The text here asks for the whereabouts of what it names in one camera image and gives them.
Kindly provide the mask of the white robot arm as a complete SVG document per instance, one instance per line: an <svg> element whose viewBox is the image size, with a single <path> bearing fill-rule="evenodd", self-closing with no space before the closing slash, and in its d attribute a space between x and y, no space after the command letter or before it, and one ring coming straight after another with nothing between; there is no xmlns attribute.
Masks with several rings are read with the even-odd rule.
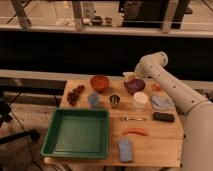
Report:
<svg viewBox="0 0 213 171"><path fill-rule="evenodd" d="M167 72L168 56L143 56L135 67L138 77L152 77L187 114L182 145L182 171L213 171L213 102Z"/></svg>

